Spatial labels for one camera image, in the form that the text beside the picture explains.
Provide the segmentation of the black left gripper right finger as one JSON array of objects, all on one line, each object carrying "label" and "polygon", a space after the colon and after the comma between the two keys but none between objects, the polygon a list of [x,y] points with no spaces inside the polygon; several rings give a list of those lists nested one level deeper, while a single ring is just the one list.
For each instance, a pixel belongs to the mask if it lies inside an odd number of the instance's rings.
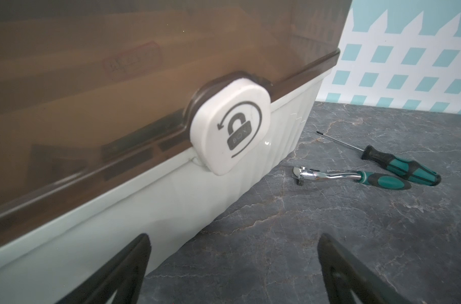
[{"label": "black left gripper right finger", "polygon": [[321,235],[317,252],[329,303],[409,303],[331,235]]}]

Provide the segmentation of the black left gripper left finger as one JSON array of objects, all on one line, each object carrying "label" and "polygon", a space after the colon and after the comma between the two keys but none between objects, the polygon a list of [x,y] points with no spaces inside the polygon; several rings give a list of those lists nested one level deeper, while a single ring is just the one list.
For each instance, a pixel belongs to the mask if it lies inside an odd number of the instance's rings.
[{"label": "black left gripper left finger", "polygon": [[59,303],[137,303],[151,255],[147,234],[140,234]]}]

